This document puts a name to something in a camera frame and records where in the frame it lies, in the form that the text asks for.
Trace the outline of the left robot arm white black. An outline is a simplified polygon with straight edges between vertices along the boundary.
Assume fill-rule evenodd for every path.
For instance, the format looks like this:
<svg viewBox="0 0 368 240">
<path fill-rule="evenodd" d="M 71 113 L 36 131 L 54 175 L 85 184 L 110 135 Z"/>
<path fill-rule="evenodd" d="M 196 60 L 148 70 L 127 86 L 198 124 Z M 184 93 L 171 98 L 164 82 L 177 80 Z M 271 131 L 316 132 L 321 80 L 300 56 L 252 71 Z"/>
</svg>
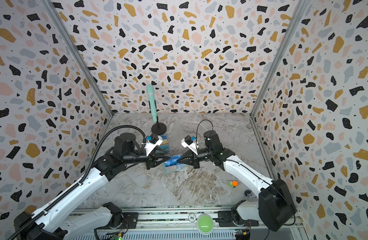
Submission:
<svg viewBox="0 0 368 240">
<path fill-rule="evenodd" d="M 163 138 L 152 134 L 145 136 L 143 143 L 136 142 L 132 133 L 120 134 L 115 145 L 105 155 L 91 162 L 79 180 L 68 187 L 48 204 L 32 214 L 21 213 L 14 220 L 15 233 L 11 240 L 72 240 L 84 233 L 108 226 L 130 228 L 130 221 L 124 217 L 121 208 L 112 202 L 95 211 L 72 220 L 68 216 L 91 194 L 109 183 L 118 174 L 131 166 L 145 164 L 147 169 L 157 167 L 169 160 L 160 148 Z"/>
</svg>

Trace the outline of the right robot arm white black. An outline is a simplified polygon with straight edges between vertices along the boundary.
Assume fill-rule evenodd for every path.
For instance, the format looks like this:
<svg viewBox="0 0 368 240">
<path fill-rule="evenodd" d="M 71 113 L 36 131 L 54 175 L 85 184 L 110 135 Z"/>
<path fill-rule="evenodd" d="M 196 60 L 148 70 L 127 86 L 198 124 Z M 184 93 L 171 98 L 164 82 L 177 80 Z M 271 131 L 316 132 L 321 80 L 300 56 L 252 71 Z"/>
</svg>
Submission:
<svg viewBox="0 0 368 240">
<path fill-rule="evenodd" d="M 178 160 L 179 164 L 200 167 L 202 161 L 212 162 L 223 171 L 233 175 L 257 197 L 252 204 L 242 200 L 235 204 L 228 223 L 246 226 L 249 221 L 261 221 L 271 231 L 278 231 L 290 219 L 296 218 L 296 207 L 287 184 L 281 180 L 273 180 L 244 163 L 232 150 L 223 147 L 215 131 L 207 131 L 203 135 L 205 148 L 198 147 L 196 137 L 186 136 L 182 139 L 183 147 L 188 148 Z"/>
</svg>

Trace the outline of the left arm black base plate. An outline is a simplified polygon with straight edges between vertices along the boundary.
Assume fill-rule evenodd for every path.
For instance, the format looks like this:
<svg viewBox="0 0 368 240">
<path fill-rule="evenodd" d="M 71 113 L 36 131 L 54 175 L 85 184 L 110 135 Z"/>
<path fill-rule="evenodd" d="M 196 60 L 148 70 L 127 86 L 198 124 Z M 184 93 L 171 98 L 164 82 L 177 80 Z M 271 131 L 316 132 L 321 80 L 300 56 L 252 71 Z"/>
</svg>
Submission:
<svg viewBox="0 0 368 240">
<path fill-rule="evenodd" d="M 137 212 L 125 212 L 116 214 L 111 218 L 110 222 L 99 230 L 112 230 L 112 231 L 125 231 L 136 229 L 138 223 L 139 213 Z"/>
</svg>

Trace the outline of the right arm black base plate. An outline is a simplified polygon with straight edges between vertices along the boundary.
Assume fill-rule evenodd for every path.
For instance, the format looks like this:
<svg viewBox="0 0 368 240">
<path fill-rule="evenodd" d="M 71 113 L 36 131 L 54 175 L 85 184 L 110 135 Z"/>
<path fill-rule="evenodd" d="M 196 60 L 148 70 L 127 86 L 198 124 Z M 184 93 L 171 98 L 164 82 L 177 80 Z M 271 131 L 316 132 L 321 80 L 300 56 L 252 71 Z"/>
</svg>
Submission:
<svg viewBox="0 0 368 240">
<path fill-rule="evenodd" d="M 217 218 L 215 219 L 219 223 L 220 227 L 258 227 L 259 221 L 256 220 L 243 220 L 237 213 L 237 211 L 218 211 Z"/>
</svg>

